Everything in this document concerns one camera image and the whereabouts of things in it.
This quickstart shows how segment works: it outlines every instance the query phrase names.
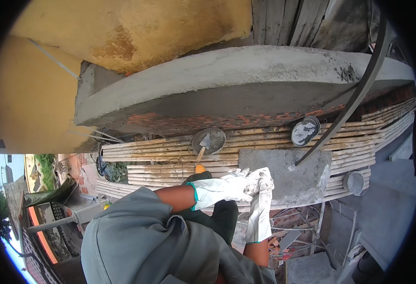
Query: worker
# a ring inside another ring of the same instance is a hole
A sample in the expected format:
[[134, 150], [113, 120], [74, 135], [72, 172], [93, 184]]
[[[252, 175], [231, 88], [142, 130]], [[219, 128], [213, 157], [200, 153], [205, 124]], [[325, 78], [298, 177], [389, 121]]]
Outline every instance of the worker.
[[[267, 241], [274, 185], [265, 169], [260, 175], [237, 169], [220, 179], [204, 171], [183, 185], [141, 187], [116, 201], [86, 228], [87, 283], [276, 283]], [[254, 197], [244, 193], [254, 187]], [[239, 200], [250, 201], [243, 254], [231, 247]], [[211, 217], [200, 211], [213, 205]]]

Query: yellow wall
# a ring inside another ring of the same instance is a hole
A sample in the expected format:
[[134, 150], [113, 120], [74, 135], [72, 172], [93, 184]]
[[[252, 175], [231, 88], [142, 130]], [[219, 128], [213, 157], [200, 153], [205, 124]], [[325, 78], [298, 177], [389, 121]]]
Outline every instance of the yellow wall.
[[11, 32], [135, 73], [247, 37], [251, 24], [250, 0], [33, 0]]
[[[80, 58], [58, 48], [43, 48], [75, 74], [80, 73]], [[9, 36], [0, 51], [0, 139], [6, 145], [0, 153], [89, 151], [90, 138], [66, 131], [90, 132], [71, 121], [76, 94], [75, 77], [28, 39]]]

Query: sky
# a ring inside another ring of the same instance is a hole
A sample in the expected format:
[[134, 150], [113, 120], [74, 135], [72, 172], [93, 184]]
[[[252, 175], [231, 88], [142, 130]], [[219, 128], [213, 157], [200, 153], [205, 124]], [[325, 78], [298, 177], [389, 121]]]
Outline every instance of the sky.
[[[12, 233], [11, 230], [11, 245], [14, 246], [14, 248], [19, 251], [22, 252], [21, 248], [20, 248], [20, 243], [19, 241], [15, 240], [15, 237]], [[31, 277], [31, 275], [28, 273], [28, 271], [22, 271], [21, 269], [25, 267], [25, 264], [23, 262], [23, 258], [19, 257], [18, 254], [9, 246], [9, 244], [2, 239], [4, 246], [6, 247], [6, 252], [8, 253], [9, 257], [11, 258], [12, 262], [15, 264], [15, 266], [17, 267], [17, 269], [19, 270], [19, 272], [23, 275], [23, 277], [27, 280], [28, 283], [30, 284], [35, 284], [36, 281]]]

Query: gloved hand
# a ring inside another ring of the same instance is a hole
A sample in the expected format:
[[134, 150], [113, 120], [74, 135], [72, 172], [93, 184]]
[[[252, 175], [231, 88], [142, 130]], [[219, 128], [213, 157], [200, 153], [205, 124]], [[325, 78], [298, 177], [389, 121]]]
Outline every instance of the gloved hand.
[[259, 192], [250, 203], [250, 217], [245, 230], [245, 242], [247, 244], [259, 243], [271, 236], [269, 211], [271, 209], [274, 182], [268, 168], [262, 168], [257, 171], [261, 172], [258, 175], [260, 177], [257, 182]]
[[236, 169], [220, 179], [200, 179], [188, 182], [194, 188], [195, 205], [192, 211], [214, 205], [221, 200], [252, 201], [252, 197], [243, 193], [249, 181], [245, 178], [249, 168]]

